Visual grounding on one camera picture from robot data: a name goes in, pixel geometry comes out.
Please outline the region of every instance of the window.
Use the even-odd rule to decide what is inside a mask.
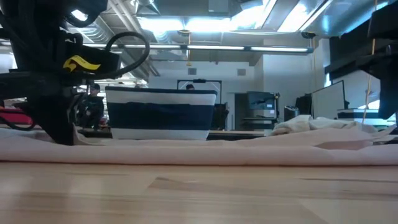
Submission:
[[[369,105],[369,109],[378,110],[380,108],[380,100],[373,101],[372,103],[369,103],[368,105]],[[358,109],[365,109],[365,105],[360,106]]]
[[[328,87],[328,86],[330,86],[330,85],[331,85],[330,74],[327,73],[327,74],[326,74],[326,79],[325,79],[325,84],[324,84],[323,87]]]

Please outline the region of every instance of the black cable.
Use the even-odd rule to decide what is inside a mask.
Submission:
[[[23,115],[26,115],[24,112],[21,112],[21,111],[5,111],[5,110],[0,110],[0,114],[1,114],[1,113],[6,113],[6,114],[23,114]],[[7,126],[9,126],[10,128],[15,129],[15,130],[18,130],[18,131],[31,131],[31,130],[36,126],[36,123],[33,121],[33,123],[32,123],[29,127],[26,127],[26,128],[19,127],[19,126],[16,126],[15,124],[9,122],[6,118],[3,118],[1,115],[0,115],[0,121],[2,121],[4,124],[6,124]]]
[[[33,4],[34,0],[25,0],[25,1],[19,1],[19,15],[24,15],[21,16],[25,28],[29,33],[29,40],[32,40],[33,42],[27,44],[25,41],[23,41],[15,32],[15,30],[9,25],[7,18],[4,16],[4,14],[0,11],[0,24],[2,24],[3,28],[5,28],[8,33],[11,36],[11,39],[14,43],[19,45],[21,49],[23,49],[27,54],[30,55],[30,57],[35,60],[36,62],[40,63],[42,67],[49,69],[49,72],[54,72],[63,76],[70,76],[73,75],[74,77],[79,77],[82,79],[89,79],[89,80],[102,80],[102,79],[114,79],[116,77],[119,77],[121,75],[124,75],[125,73],[131,72],[138,66],[140,66],[142,63],[145,62],[146,58],[149,56],[150,52],[150,45],[149,42],[146,40],[146,38],[138,34],[136,32],[123,32],[120,34],[115,35],[107,44],[107,46],[112,46],[113,43],[120,39],[121,37],[126,37],[126,36],[132,36],[132,37],[137,37],[138,39],[141,39],[145,43],[145,50],[141,57],[134,62],[133,64],[130,64],[122,69],[119,69],[115,72],[110,72],[110,73],[101,73],[101,74],[95,74],[95,75],[90,75],[84,72],[73,72],[73,73],[68,73],[66,70],[62,68],[58,68],[55,66],[55,63],[49,59],[49,53],[45,50],[44,46],[42,45],[40,38],[37,34],[37,31],[35,29],[35,24],[34,24],[34,18],[33,18]]]

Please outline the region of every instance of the wire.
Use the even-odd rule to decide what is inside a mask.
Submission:
[[[115,35],[108,42],[107,46],[109,45],[112,46],[112,44],[121,37],[126,37],[126,36],[137,37],[138,39],[142,40],[145,43],[145,49],[141,57],[136,62],[122,69],[119,69],[115,72],[110,72],[110,73],[100,73],[94,75],[79,71],[69,73],[66,70],[57,66],[57,64],[50,58],[49,52],[47,52],[44,46],[42,45],[39,35],[35,29],[36,26],[34,24],[34,3],[35,3],[34,0],[19,1],[19,15],[21,15],[21,19],[23,21],[23,24],[25,25],[25,27],[23,28],[24,30],[27,31],[28,35],[27,37],[25,36],[24,37],[25,39],[28,40],[28,42],[19,37],[14,28],[10,26],[10,24],[8,23],[8,19],[1,11],[0,11],[0,24],[9,33],[11,40],[15,44],[17,44],[27,55],[29,55],[29,57],[31,57],[32,60],[38,62],[38,64],[41,65],[44,69],[48,69],[49,72],[53,72],[64,77],[70,77],[70,75],[73,75],[74,77],[82,79],[90,79],[90,80],[102,80],[108,78],[114,79],[125,73],[131,72],[132,70],[140,66],[142,63],[144,63],[146,58],[149,56],[150,45],[143,35],[138,34],[136,32],[123,32]]]
[[[375,12],[376,10],[377,10],[377,0],[374,0],[373,12]],[[372,55],[374,55],[375,49],[376,49],[376,39],[373,39],[372,40]],[[372,77],[370,74],[368,74],[368,90],[366,92],[366,97],[365,97],[365,110],[363,112],[362,124],[365,123],[366,112],[368,110],[369,95],[371,93],[371,82],[372,82]]]
[[[21,112],[21,111],[5,111],[5,110],[0,110],[0,114],[1,114],[1,113],[6,113],[6,114],[23,114],[23,115],[26,115],[24,112]],[[10,121],[8,121],[6,118],[3,118],[2,116],[0,116],[0,121],[2,121],[4,124],[6,124],[7,126],[9,126],[10,128],[15,129],[15,130],[19,130],[19,131],[31,131],[31,130],[36,126],[36,123],[33,121],[33,123],[32,123],[29,127],[26,127],[26,128],[19,127],[19,126],[16,126],[15,124],[11,123]]]

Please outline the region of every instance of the person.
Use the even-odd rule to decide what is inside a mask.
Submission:
[[[192,84],[188,84],[186,89],[187,90],[195,90],[195,87]]]
[[[90,94],[79,105],[77,117],[80,120],[79,125],[83,129],[93,126],[94,131],[99,129],[101,118],[104,116],[103,97],[98,96],[100,91],[100,85],[94,84],[90,88]]]

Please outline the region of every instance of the navy and white striped bowl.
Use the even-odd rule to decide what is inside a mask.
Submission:
[[[206,140],[217,92],[107,86],[116,139]]]

